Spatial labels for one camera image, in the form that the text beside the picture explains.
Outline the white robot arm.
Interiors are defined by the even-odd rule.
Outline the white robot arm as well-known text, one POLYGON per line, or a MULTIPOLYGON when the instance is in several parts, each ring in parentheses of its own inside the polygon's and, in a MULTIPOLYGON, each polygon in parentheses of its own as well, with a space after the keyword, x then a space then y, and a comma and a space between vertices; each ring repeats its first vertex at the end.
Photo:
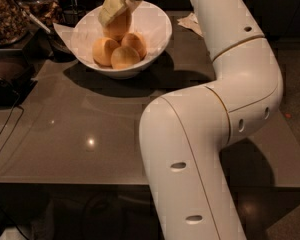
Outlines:
POLYGON ((190 0, 216 79, 153 100, 139 126, 141 155, 165 240, 246 240, 220 150, 263 127, 283 80, 242 0, 190 0))

